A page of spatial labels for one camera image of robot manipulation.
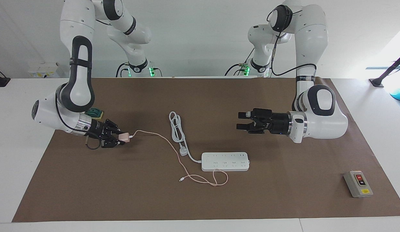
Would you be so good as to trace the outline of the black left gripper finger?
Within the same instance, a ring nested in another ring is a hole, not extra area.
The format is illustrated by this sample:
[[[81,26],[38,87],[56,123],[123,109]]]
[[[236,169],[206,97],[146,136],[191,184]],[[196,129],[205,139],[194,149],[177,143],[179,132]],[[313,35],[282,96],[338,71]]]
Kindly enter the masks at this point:
[[[249,134],[264,134],[264,123],[237,124],[236,129],[247,131]]]
[[[253,109],[247,112],[238,112],[238,119],[250,119],[254,121],[263,121],[264,120],[264,109]]]

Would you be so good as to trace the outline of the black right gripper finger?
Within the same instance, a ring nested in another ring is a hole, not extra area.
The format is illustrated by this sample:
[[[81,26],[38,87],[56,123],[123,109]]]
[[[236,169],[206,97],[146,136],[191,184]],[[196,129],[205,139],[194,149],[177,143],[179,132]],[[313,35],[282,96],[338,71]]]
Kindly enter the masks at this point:
[[[121,130],[118,128],[118,125],[110,119],[105,120],[105,130],[110,131],[113,134],[121,134]]]
[[[113,148],[118,145],[124,145],[125,143],[126,142],[114,137],[102,138],[102,148]]]

